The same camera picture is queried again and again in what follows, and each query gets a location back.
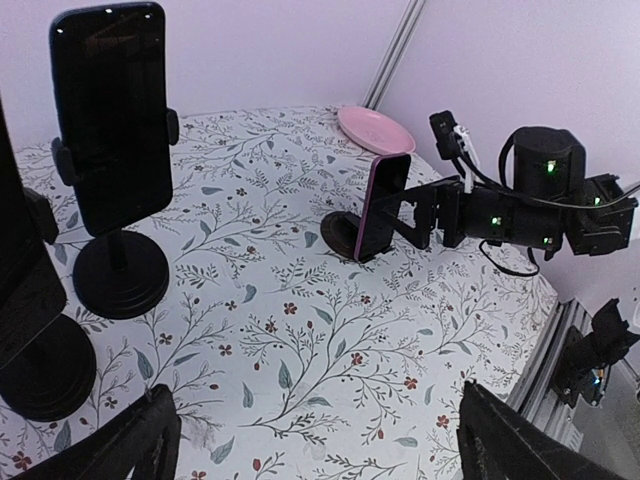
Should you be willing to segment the floral table mat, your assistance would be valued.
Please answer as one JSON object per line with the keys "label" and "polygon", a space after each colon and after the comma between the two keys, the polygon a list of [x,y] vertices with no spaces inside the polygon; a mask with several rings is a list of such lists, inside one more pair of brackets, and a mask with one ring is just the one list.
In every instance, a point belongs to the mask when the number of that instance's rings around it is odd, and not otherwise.
{"label": "floral table mat", "polygon": [[463,384],[506,399],[557,294],[516,249],[401,237],[357,264],[320,234],[358,212],[372,155],[332,107],[182,120],[171,204],[136,225],[163,249],[163,301],[112,321],[70,295],[97,378],[52,423],[1,412],[1,475],[94,433],[162,383],[182,420],[180,479],[452,479]]}

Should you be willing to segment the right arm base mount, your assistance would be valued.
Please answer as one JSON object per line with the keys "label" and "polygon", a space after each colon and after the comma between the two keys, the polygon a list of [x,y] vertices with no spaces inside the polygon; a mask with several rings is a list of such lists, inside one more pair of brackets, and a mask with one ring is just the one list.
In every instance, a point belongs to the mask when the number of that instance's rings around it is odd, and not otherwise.
{"label": "right arm base mount", "polygon": [[575,408],[579,397],[598,406],[613,365],[622,360],[639,335],[629,330],[620,314],[619,299],[611,298],[592,317],[592,331],[583,335],[576,327],[568,330],[552,380],[559,400]]}

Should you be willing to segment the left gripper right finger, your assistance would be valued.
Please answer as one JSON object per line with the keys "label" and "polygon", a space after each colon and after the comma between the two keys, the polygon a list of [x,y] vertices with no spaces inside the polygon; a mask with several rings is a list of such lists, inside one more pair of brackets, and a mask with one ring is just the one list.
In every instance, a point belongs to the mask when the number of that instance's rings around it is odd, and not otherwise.
{"label": "left gripper right finger", "polygon": [[620,477],[553,440],[475,381],[464,384],[457,439],[465,479]]}

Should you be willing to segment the black phone stand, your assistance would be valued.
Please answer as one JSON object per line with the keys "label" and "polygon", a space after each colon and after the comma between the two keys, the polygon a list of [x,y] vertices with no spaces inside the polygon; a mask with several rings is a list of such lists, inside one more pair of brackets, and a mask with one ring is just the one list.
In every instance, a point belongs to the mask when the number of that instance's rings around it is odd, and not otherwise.
{"label": "black phone stand", "polygon": [[[23,190],[46,248],[59,234],[51,206],[34,190]],[[1,398],[25,419],[57,421],[82,406],[95,377],[93,345],[79,324],[62,311],[6,367],[1,366]]]}
{"label": "black phone stand", "polygon": [[165,295],[169,264],[154,240],[130,227],[172,200],[177,116],[165,106],[108,103],[60,108],[58,120],[54,162],[91,236],[74,262],[76,295],[107,319],[142,315]]}

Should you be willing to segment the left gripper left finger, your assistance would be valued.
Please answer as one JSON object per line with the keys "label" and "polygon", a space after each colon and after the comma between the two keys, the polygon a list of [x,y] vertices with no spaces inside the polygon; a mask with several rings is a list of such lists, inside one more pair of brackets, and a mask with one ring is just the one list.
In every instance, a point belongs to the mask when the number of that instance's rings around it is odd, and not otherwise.
{"label": "left gripper left finger", "polygon": [[181,419],[158,384],[95,433],[29,470],[31,479],[173,479]]}

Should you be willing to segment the front aluminium rail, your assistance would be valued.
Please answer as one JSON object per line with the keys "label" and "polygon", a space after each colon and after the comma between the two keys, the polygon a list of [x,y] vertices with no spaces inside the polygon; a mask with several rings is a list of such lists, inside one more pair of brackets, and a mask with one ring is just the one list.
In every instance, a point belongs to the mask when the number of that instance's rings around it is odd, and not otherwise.
{"label": "front aluminium rail", "polygon": [[557,303],[506,400],[525,420],[574,451],[584,438],[575,425],[578,408],[602,406],[614,368],[639,344],[619,303],[612,298],[593,315],[576,299]]}

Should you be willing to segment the small black charging stand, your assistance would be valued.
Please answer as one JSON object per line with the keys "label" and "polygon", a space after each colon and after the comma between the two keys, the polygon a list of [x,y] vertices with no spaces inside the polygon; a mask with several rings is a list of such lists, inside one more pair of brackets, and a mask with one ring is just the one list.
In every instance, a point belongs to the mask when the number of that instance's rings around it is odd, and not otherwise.
{"label": "small black charging stand", "polygon": [[394,229],[375,214],[332,212],[322,219],[320,232],[333,252],[358,263],[367,263],[392,250]]}

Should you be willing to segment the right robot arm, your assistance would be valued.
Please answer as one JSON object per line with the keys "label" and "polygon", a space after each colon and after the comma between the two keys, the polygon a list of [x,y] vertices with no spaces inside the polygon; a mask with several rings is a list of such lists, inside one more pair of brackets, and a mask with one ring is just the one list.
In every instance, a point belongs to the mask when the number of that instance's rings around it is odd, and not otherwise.
{"label": "right robot arm", "polygon": [[408,156],[371,170],[360,235],[384,250],[399,233],[425,249],[433,230],[442,244],[457,247],[466,238],[490,245],[510,243],[539,249],[552,258],[567,241],[576,255],[606,255],[628,247],[639,203],[637,187],[620,188],[617,176],[585,175],[586,150],[566,129],[520,127],[509,135],[499,172],[513,164],[513,180],[493,180],[478,166],[469,132],[449,112],[430,118],[436,147],[458,173],[406,189]]}

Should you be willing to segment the right aluminium frame post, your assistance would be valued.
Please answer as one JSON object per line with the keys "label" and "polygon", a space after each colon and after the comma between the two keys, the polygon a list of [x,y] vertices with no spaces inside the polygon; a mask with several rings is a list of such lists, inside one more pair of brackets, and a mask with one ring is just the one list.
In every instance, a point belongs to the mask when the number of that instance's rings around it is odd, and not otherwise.
{"label": "right aluminium frame post", "polygon": [[410,0],[408,2],[367,94],[364,97],[362,105],[365,108],[378,110],[381,106],[402,57],[418,27],[426,5],[426,0]]}

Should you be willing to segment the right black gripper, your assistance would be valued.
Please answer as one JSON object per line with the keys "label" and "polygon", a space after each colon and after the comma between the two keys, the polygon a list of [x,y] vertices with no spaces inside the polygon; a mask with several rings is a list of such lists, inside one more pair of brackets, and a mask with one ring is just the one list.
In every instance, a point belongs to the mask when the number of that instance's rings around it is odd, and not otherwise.
{"label": "right black gripper", "polygon": [[[372,208],[383,210],[402,202],[411,204],[415,207],[414,226],[393,215],[387,215],[387,223],[417,249],[429,247],[431,232],[437,223],[437,228],[443,232],[443,246],[456,248],[465,239],[462,226],[464,201],[463,181],[459,176],[451,176],[438,181],[436,186],[419,185],[377,198],[372,202]],[[436,202],[437,214],[432,206],[425,206]]]}

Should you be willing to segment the black phone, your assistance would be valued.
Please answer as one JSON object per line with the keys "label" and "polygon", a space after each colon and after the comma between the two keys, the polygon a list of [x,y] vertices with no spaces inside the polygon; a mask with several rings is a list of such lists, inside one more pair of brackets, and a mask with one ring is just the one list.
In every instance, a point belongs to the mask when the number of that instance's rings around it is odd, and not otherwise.
{"label": "black phone", "polygon": [[51,24],[49,45],[61,145],[88,233],[163,210],[173,186],[162,6],[65,11]]}
{"label": "black phone", "polygon": [[394,228],[386,217],[396,218],[399,213],[398,195],[405,190],[410,165],[407,153],[381,156],[372,162],[354,249],[356,261],[366,263],[390,248]]}
{"label": "black phone", "polygon": [[1,366],[63,311],[66,294],[32,218],[1,122]]}

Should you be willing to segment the pink plate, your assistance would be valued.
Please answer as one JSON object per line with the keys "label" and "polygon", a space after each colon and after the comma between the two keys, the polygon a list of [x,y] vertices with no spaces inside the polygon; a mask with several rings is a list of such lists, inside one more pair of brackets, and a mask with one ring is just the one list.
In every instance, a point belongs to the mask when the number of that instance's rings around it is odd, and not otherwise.
{"label": "pink plate", "polygon": [[338,109],[337,120],[350,140],[378,155],[411,154],[416,149],[415,139],[402,125],[377,111],[344,106]]}

